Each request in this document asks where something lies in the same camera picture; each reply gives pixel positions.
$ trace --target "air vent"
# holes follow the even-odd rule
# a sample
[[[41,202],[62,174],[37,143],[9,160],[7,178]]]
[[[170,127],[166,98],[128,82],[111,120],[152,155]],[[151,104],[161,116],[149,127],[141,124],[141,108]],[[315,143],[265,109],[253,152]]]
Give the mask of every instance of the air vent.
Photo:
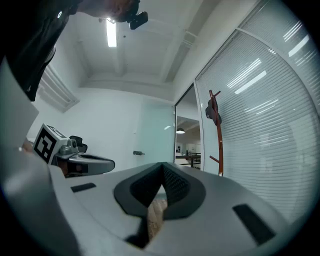
[[[44,101],[63,113],[79,102],[51,64],[43,73],[37,93]]]

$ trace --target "white blinds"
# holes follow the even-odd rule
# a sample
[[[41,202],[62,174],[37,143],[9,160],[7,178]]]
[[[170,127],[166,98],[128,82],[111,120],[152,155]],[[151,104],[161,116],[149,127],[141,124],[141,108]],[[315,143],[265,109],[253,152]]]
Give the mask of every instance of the white blinds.
[[[303,79],[320,114],[320,55],[303,23],[279,0],[263,1],[240,28],[281,51]]]
[[[302,81],[272,49],[235,32],[196,80],[204,171],[218,174],[218,137],[205,109],[209,90],[222,117],[224,176],[265,199],[292,222],[309,206],[318,181],[320,126]]]

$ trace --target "person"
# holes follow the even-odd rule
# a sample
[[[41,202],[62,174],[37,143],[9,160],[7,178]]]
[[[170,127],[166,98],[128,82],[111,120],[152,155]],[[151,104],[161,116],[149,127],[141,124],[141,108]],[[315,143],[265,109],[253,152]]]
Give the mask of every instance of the person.
[[[14,11],[5,11],[1,22],[6,25],[2,34],[5,43],[1,46],[0,60],[6,56],[15,79],[33,102],[45,68],[54,57],[55,44],[70,15],[81,12],[123,22],[126,15],[137,8],[139,1],[31,0],[19,3],[9,1],[6,4],[9,6],[3,10]]]

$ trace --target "doorway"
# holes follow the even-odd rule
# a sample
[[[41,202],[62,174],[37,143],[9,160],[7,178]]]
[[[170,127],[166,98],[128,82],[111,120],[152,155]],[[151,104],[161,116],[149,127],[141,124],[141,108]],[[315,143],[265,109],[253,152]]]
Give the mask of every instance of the doorway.
[[[194,85],[176,104],[176,135],[174,162],[201,169],[200,115]]]

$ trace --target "glass door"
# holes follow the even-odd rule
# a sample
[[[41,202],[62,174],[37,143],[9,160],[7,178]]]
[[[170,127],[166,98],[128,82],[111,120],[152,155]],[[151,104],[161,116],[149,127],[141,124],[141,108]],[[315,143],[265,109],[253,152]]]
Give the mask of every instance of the glass door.
[[[175,108],[173,105],[144,99],[135,131],[136,166],[173,162],[175,144]]]

